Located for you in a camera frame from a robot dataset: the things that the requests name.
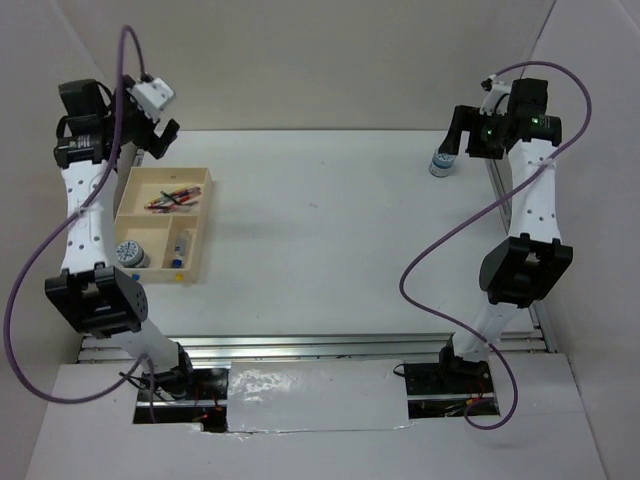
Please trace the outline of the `red pen with clip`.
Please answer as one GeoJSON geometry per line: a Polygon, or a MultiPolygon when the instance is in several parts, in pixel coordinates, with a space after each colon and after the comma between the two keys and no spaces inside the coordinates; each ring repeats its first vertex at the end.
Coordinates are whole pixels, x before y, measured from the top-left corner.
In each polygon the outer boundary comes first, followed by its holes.
{"type": "Polygon", "coordinates": [[[175,204],[178,206],[191,207],[198,203],[198,198],[201,196],[200,193],[195,194],[187,194],[180,197],[175,197],[175,204]]]}

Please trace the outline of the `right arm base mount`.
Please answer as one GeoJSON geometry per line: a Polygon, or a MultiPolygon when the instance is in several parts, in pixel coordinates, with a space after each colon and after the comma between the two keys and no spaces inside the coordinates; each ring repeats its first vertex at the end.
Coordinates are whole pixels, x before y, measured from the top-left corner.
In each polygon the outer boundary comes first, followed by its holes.
{"type": "Polygon", "coordinates": [[[471,416],[499,413],[486,362],[481,364],[480,375],[471,376],[444,372],[437,353],[404,354],[391,372],[404,383],[411,419],[462,417],[476,403],[480,405],[472,409],[471,416]]]}

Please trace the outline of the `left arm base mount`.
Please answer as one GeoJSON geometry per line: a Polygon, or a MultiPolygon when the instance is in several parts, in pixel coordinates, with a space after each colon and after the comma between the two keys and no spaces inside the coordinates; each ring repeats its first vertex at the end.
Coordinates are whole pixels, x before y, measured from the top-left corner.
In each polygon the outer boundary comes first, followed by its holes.
{"type": "Polygon", "coordinates": [[[158,380],[151,390],[146,374],[128,382],[137,389],[133,422],[135,424],[193,424],[204,432],[228,431],[227,400],[230,369],[197,368],[191,383],[179,385],[173,393],[158,380]]]}

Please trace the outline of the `red pen with clear barrel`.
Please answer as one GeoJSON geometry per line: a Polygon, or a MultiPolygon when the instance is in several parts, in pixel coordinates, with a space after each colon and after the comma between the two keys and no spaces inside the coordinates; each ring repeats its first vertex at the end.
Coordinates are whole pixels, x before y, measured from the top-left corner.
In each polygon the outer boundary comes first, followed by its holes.
{"type": "Polygon", "coordinates": [[[181,205],[175,202],[149,203],[144,206],[144,210],[151,213],[175,213],[180,208],[181,205]]]}

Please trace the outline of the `blue white tape roll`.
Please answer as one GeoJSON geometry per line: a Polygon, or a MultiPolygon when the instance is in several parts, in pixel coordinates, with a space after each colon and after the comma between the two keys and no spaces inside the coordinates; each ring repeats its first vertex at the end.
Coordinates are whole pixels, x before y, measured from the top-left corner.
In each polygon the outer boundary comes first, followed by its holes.
{"type": "Polygon", "coordinates": [[[429,165],[429,172],[437,178],[447,177],[453,170],[456,158],[455,154],[441,153],[436,150],[429,165]]]}
{"type": "Polygon", "coordinates": [[[127,269],[147,268],[150,265],[150,257],[134,240],[119,243],[116,247],[116,257],[120,265],[127,269]]]}

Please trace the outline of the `blue cap glue bottle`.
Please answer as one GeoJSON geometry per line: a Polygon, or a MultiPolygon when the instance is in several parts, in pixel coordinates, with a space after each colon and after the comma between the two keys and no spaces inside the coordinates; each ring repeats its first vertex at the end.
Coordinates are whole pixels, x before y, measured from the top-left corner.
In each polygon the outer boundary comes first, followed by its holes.
{"type": "Polygon", "coordinates": [[[190,232],[187,229],[181,230],[177,234],[174,243],[173,257],[171,260],[171,267],[173,269],[182,269],[186,266],[190,243],[190,232]]]}

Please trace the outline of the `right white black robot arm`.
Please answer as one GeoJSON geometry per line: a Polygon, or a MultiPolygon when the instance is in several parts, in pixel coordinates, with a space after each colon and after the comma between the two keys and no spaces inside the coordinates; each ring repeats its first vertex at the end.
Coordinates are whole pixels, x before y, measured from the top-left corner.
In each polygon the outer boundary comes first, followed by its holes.
{"type": "Polygon", "coordinates": [[[483,376],[490,347],[510,321],[546,297],[573,260],[556,218],[554,154],[562,141],[559,118],[546,113],[548,83],[525,78],[511,84],[488,78],[479,107],[455,108],[430,170],[443,176],[453,165],[461,137],[471,158],[507,160],[515,195],[506,239],[483,259],[479,287],[486,301],[470,330],[455,333],[439,354],[436,379],[448,392],[483,376]]]}

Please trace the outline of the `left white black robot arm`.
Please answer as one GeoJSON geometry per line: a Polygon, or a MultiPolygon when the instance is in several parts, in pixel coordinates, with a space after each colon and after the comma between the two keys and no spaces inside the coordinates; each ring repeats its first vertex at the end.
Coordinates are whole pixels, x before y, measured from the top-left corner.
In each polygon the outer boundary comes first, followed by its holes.
{"type": "Polygon", "coordinates": [[[129,143],[161,158],[176,139],[170,121],[155,133],[174,91],[148,74],[124,76],[109,101],[93,79],[60,85],[66,114],[56,129],[54,158],[60,168],[71,220],[60,274],[45,282],[45,294],[71,327],[96,339],[112,339],[143,359],[143,383],[175,399],[196,390],[197,374],[184,348],[149,319],[142,284],[124,273],[116,258],[114,195],[116,164],[129,143]]]}

